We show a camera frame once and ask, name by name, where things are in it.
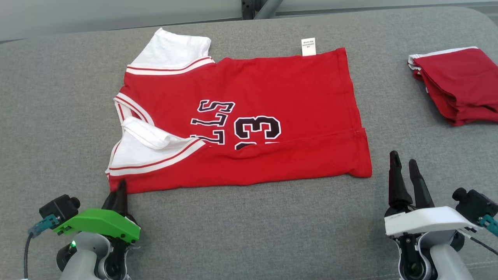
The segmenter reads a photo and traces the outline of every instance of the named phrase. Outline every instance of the clothing tag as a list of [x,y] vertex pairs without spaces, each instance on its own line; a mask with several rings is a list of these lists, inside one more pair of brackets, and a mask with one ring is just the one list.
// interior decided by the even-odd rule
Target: clothing tag
[[315,38],[301,39],[303,56],[316,55]]

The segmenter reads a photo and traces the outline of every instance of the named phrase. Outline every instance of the gray fabric surface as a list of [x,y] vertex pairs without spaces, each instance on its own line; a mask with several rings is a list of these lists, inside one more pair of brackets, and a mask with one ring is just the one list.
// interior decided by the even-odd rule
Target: gray fabric surface
[[[393,149],[409,186],[408,160],[418,160],[438,206],[454,206],[457,187],[498,200],[498,126],[449,126],[406,66],[408,54],[473,45],[497,62],[498,28],[484,15],[438,7],[166,29],[210,37],[217,61],[300,54],[300,39],[309,37],[317,52],[346,47],[373,177],[131,195],[142,226],[141,249],[129,255],[132,278],[397,279],[397,251],[383,228]],[[26,230],[40,206],[64,193],[80,198],[81,209],[103,203],[104,170],[121,135],[112,97],[155,30],[0,45],[1,279],[22,278]],[[476,235],[498,248],[491,234]],[[50,232],[33,240],[30,278],[57,279],[56,252],[70,241]],[[467,242],[461,256],[475,279],[496,279],[492,253]]]

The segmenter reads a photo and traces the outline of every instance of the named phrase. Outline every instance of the red jersey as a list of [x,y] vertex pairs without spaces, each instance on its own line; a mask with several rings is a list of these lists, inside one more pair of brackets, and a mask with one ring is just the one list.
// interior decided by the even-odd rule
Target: red jersey
[[160,29],[127,67],[111,190],[372,175],[345,49],[215,63],[210,42]]

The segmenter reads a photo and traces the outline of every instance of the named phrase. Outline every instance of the cable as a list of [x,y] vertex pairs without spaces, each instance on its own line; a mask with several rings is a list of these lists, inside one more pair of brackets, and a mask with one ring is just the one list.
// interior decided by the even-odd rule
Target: cable
[[479,241],[479,240],[475,239],[474,237],[470,237],[470,240],[472,240],[472,241],[474,241],[475,243],[477,243],[477,244],[479,244],[479,245],[483,246],[484,248],[486,248],[486,249],[490,250],[490,251],[491,251],[491,252],[493,252],[495,255],[498,255],[498,252],[497,252],[495,249],[493,249],[493,248],[489,247],[488,245],[486,245],[486,244],[482,243],[481,241]]
[[26,240],[26,246],[24,247],[24,279],[28,279],[28,248],[29,242],[33,238],[33,233],[29,233],[28,240]]
[[477,243],[477,244],[479,244],[479,245],[483,246],[484,248],[486,248],[486,249],[490,250],[491,252],[493,252],[495,255],[497,255],[497,256],[498,256],[498,252],[497,252],[495,249],[493,249],[493,248],[489,247],[488,245],[484,244],[483,242],[481,242],[481,241],[479,241],[479,240],[475,239],[474,237],[470,236],[469,234],[467,234],[467,233],[463,232],[462,230],[457,230],[457,231],[458,231],[459,233],[461,233],[463,236],[465,236],[465,237],[469,238],[470,240],[472,240],[472,241],[474,241],[475,243]]

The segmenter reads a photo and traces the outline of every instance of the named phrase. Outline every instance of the printed number 23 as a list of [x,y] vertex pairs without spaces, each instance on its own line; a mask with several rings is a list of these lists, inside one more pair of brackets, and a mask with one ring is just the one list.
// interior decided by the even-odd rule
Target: printed number 23
[[[198,112],[214,111],[217,110],[216,118],[214,121],[205,121],[200,119],[192,119],[190,124],[201,125],[201,126],[216,126],[222,128],[225,126],[228,118],[228,114],[232,112],[235,107],[234,102],[218,102],[209,100],[201,100],[199,104]],[[267,129],[263,129],[263,124],[268,125]],[[246,117],[238,118],[234,122],[235,135],[241,140],[235,145],[235,149],[241,149],[247,145],[256,144],[256,142],[250,141],[251,132],[261,132],[264,130],[264,138],[266,140],[275,140],[281,133],[280,122],[274,117],[268,116],[257,116],[257,117]],[[201,135],[190,135],[190,137],[197,137],[205,141],[216,143],[218,145],[225,144],[225,130],[216,129],[213,130],[212,137],[206,137]]]

